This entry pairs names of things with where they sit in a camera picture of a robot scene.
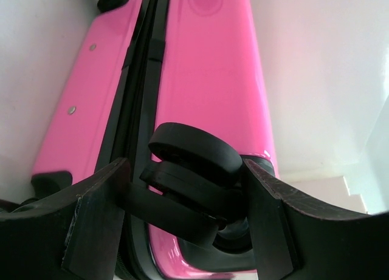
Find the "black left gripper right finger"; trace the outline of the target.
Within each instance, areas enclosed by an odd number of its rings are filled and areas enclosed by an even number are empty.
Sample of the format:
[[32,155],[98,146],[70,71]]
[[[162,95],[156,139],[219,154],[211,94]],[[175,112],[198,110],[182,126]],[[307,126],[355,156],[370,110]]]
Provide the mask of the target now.
[[387,279],[388,213],[318,200],[245,160],[243,190],[260,279]]

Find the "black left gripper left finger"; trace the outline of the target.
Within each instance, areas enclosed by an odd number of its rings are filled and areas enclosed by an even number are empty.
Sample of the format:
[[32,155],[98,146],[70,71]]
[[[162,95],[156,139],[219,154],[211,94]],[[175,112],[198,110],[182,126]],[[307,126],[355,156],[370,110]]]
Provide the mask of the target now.
[[113,279],[130,165],[1,213],[1,279]]

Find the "pink suitcase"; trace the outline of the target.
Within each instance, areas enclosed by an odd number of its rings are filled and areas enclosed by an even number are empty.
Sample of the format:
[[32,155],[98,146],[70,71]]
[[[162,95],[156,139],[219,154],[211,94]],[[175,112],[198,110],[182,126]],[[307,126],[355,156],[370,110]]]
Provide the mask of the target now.
[[130,165],[114,276],[260,279],[245,160],[276,177],[250,0],[98,0],[32,169],[35,203]]

